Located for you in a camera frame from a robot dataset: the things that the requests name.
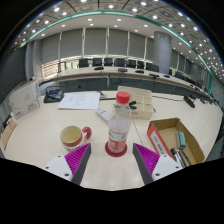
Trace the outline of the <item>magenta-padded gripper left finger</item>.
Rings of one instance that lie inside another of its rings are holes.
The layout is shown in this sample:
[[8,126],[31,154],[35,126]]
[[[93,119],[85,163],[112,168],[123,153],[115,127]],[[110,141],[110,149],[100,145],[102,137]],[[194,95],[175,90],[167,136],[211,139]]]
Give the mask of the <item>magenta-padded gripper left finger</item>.
[[91,155],[91,144],[85,144],[67,155],[57,155],[44,166],[44,170],[80,185]]

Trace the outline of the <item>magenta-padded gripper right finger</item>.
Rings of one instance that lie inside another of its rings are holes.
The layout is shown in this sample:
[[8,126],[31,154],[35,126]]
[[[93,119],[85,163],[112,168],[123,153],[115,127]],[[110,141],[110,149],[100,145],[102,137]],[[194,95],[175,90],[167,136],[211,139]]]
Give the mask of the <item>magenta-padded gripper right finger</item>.
[[133,155],[145,185],[182,169],[168,154],[158,155],[137,143],[133,144]]

